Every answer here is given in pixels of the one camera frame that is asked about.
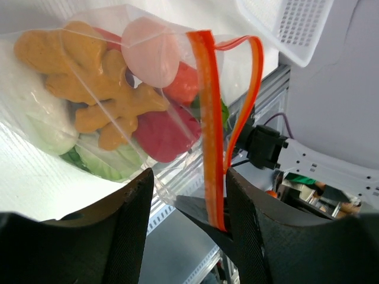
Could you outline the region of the person in background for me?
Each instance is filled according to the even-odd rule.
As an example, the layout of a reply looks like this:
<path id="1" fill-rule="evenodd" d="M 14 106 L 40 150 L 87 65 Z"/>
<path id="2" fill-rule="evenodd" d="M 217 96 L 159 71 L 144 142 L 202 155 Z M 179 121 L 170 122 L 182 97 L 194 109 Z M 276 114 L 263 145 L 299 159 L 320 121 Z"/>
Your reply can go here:
<path id="1" fill-rule="evenodd" d="M 271 195 L 274 198 L 279 198 L 278 188 L 279 188 L 279 185 L 282 184 L 282 181 L 284 179 L 291 183 L 295 183 L 298 185 L 305 185 L 308 188 L 314 190 L 313 196 L 315 198 L 321 197 L 326 189 L 325 183 L 316 181 L 314 179 L 310 179 L 309 177 L 294 174 L 294 173 L 288 173 L 286 176 L 284 176 L 284 172 L 278 171 L 278 172 L 275 172 L 273 175 L 272 190 L 268 190 L 266 191 L 266 193 L 268 195 Z"/>

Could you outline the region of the orange carrot toy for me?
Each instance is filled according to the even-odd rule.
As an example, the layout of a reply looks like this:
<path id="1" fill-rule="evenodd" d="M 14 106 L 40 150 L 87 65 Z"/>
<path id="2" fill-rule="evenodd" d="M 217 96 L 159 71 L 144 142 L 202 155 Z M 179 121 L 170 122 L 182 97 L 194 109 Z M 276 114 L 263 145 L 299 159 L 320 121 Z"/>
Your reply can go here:
<path id="1" fill-rule="evenodd" d="M 169 109 L 160 113 L 158 125 L 177 135 L 193 136 L 201 134 L 201 102 L 197 70 L 180 62 L 177 74 L 172 83 L 158 89 L 159 93 L 169 100 Z"/>

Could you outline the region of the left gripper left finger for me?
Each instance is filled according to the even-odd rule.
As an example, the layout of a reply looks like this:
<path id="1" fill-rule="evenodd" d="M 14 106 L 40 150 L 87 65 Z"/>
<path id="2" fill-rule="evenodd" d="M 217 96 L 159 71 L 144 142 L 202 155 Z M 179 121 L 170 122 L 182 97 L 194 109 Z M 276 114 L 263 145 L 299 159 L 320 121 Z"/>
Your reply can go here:
<path id="1" fill-rule="evenodd" d="M 154 187 L 152 169 L 60 220 L 1 214 L 2 283 L 137 283 Z"/>

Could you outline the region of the clear orange zip top bag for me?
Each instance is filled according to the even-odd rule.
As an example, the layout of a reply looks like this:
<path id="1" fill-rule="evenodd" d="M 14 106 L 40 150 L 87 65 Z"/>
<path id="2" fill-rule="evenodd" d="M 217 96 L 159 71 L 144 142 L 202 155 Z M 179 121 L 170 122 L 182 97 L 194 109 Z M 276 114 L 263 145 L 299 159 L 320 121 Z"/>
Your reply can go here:
<path id="1" fill-rule="evenodd" d="M 130 4 L 1 35 L 1 134 L 112 182 L 155 173 L 166 203 L 226 231 L 225 178 L 264 45 Z"/>

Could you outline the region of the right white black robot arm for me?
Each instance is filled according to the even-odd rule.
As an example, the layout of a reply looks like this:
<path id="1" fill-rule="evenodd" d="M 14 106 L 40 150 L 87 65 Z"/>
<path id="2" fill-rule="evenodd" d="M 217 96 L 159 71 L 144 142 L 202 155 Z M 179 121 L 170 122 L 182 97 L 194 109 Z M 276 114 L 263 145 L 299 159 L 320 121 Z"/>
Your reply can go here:
<path id="1" fill-rule="evenodd" d="M 303 201 L 284 195 L 282 201 L 244 187 L 233 171 L 234 149 L 247 152 L 260 169 L 302 175 L 360 197 L 378 207 L 378 171 L 314 151 L 264 125 L 237 127 L 230 138 L 221 184 L 207 188 L 205 197 L 180 195 L 175 207 L 199 225 L 238 266 L 251 261 L 272 269 L 287 260 L 303 259 L 305 233 L 328 225 L 318 211 L 300 212 Z"/>

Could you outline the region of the white daikon radish toy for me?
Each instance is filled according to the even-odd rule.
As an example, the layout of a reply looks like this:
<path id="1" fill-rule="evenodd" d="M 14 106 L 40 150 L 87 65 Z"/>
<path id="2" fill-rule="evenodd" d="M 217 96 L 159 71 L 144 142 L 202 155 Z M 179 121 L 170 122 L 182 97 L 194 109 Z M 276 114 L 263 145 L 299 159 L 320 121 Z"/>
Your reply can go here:
<path id="1" fill-rule="evenodd" d="M 54 97 L 42 75 L 21 63 L 6 40 L 1 40 L 1 99 L 15 126 L 34 146 L 59 156 L 76 144 L 79 133 L 68 102 Z"/>

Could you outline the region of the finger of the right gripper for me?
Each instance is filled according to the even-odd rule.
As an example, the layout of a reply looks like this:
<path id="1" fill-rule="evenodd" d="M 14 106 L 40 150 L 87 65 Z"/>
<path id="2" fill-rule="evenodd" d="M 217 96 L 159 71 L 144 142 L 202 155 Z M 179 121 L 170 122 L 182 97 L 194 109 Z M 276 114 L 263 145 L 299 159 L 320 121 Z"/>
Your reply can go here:
<path id="1" fill-rule="evenodd" d="M 220 247 L 220 249 L 233 263 L 237 262 L 237 253 L 231 232 L 229 212 L 226 213 L 227 231 L 222 231 L 209 223 L 204 198 L 178 195 L 174 202 L 174 206 L 187 218 L 189 218 L 195 225 L 202 229 Z"/>

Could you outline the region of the red bell pepper toy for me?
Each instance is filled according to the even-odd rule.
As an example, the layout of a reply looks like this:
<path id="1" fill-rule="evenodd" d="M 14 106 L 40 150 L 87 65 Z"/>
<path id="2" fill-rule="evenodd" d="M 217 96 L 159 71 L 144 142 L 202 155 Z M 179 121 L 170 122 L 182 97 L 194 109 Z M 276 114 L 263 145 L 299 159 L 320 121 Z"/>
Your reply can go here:
<path id="1" fill-rule="evenodd" d="M 200 123 L 182 106 L 138 116 L 133 133 L 139 146 L 154 160 L 169 163 L 187 152 L 201 136 Z"/>

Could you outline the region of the green cabbage toy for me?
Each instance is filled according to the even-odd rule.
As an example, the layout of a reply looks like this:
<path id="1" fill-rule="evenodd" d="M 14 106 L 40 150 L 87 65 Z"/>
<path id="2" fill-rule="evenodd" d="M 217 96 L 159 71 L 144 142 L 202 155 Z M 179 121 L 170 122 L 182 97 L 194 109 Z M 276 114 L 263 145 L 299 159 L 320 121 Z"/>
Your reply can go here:
<path id="1" fill-rule="evenodd" d="M 136 141 L 122 144 L 116 150 L 106 151 L 98 147 L 98 134 L 81 134 L 78 143 L 61 159 L 100 178 L 124 182 L 134 178 L 147 160 L 147 154 Z"/>

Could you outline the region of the pink peach toy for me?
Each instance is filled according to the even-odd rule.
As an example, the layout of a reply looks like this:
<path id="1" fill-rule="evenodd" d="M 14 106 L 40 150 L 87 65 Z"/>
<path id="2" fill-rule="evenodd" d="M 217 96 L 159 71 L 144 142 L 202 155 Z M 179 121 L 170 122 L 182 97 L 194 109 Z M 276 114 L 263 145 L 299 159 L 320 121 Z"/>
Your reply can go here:
<path id="1" fill-rule="evenodd" d="M 130 22 L 124 29 L 121 54 L 130 71 L 155 88 L 165 88 L 174 81 L 181 58 L 174 32 L 147 17 Z"/>

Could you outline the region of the yellow ginger root toy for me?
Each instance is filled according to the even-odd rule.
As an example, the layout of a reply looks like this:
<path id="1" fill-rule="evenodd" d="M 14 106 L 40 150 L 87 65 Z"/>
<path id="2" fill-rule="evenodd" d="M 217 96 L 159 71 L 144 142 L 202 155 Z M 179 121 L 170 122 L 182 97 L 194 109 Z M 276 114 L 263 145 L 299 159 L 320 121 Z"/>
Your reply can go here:
<path id="1" fill-rule="evenodd" d="M 153 87 L 127 83 L 121 52 L 108 49 L 104 37 L 85 22 L 28 30 L 14 44 L 14 53 L 46 75 L 45 87 L 53 96 L 87 105 L 75 112 L 75 128 L 81 134 L 100 131 L 98 145 L 103 150 L 127 144 L 138 128 L 138 116 L 169 107 Z"/>

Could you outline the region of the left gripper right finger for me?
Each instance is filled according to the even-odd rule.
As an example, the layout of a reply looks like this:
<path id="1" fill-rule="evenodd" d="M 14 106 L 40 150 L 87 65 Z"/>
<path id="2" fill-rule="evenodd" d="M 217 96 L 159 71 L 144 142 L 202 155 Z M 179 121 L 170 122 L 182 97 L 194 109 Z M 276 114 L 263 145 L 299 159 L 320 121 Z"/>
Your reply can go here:
<path id="1" fill-rule="evenodd" d="M 269 196 L 237 171 L 227 202 L 242 283 L 377 283 L 378 215 L 327 220 Z"/>

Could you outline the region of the white perforated plastic basket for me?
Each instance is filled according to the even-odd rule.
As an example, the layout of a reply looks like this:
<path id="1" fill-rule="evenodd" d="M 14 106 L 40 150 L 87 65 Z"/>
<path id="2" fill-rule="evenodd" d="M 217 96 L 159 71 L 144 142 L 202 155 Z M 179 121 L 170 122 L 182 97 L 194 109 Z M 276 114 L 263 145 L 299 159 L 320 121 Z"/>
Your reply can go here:
<path id="1" fill-rule="evenodd" d="M 239 13 L 284 56 L 306 67 L 333 0 L 236 1 Z"/>

